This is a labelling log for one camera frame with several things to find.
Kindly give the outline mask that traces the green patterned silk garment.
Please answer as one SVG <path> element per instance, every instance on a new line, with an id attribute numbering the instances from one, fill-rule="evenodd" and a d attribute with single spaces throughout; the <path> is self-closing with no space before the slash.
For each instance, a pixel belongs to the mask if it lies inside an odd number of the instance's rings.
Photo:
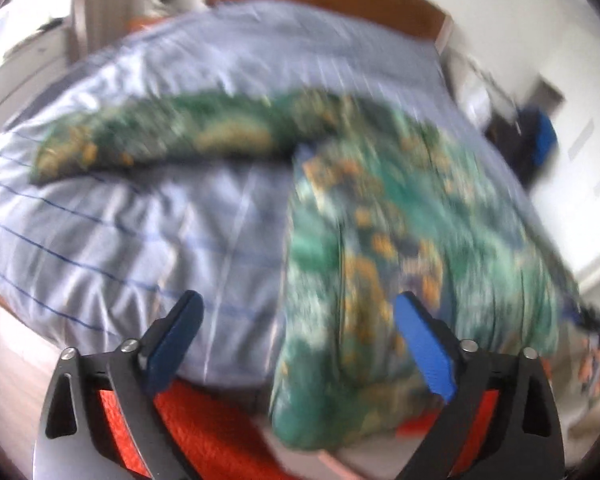
<path id="1" fill-rule="evenodd" d="M 282 307 L 270 417 L 297 450 L 396 428 L 434 398 L 393 300 L 412 292 L 458 338 L 543 358 L 578 286 L 476 154 L 362 96 L 208 91 L 76 112 L 46 126 L 36 184 L 189 157 L 289 153 Z"/>

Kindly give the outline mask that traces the orange red bed base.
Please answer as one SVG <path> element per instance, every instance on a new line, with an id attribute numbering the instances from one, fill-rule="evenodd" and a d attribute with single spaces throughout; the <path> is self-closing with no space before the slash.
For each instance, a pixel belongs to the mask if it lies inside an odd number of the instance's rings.
<path id="1" fill-rule="evenodd" d="M 125 426 L 116 396 L 110 390 L 99 390 L 98 394 L 123 466 L 148 478 L 148 469 Z M 496 390 L 483 393 L 452 474 L 464 474 L 477 460 L 498 400 L 500 394 Z M 299 479 L 283 470 L 246 412 L 228 401 L 177 379 L 168 390 L 158 394 L 155 408 L 175 443 L 203 479 Z M 404 422 L 396 434 L 423 436 L 440 413 L 433 410 Z M 366 479 L 332 454 L 323 451 L 318 457 L 340 479 Z"/>

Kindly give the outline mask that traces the light blue checked bedsheet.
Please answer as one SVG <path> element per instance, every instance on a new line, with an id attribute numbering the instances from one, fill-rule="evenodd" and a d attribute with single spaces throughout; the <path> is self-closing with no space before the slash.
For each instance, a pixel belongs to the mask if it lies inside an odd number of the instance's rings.
<path id="1" fill-rule="evenodd" d="M 29 171 L 45 125 L 63 114 L 144 96 L 302 87 L 357 93 L 434 122 L 535 219 L 504 160 L 446 91 L 430 42 L 310 6 L 251 0 L 186 14 L 91 55 L 4 125 L 0 295 L 53 344 L 97 353 L 140 336 L 196 290 L 206 313 L 181 376 L 211 388 L 266 388 L 284 332 L 284 162 L 159 165 L 42 186 Z"/>

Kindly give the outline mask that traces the dark blue jacket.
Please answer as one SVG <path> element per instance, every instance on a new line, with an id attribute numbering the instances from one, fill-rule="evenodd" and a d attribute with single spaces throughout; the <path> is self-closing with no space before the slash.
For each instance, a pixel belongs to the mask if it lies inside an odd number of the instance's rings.
<path id="1" fill-rule="evenodd" d="M 539 107 L 518 108 L 513 119 L 495 114 L 486 138 L 528 190 L 539 177 L 557 146 L 557 134 L 548 115 Z"/>

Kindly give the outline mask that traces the white drawer cabinet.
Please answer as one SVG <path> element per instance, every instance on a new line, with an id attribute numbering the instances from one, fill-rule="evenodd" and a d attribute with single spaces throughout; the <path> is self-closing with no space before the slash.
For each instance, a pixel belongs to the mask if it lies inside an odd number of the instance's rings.
<path id="1" fill-rule="evenodd" d="M 32 37 L 0 64 L 0 132 L 70 65 L 69 27 L 58 25 Z"/>

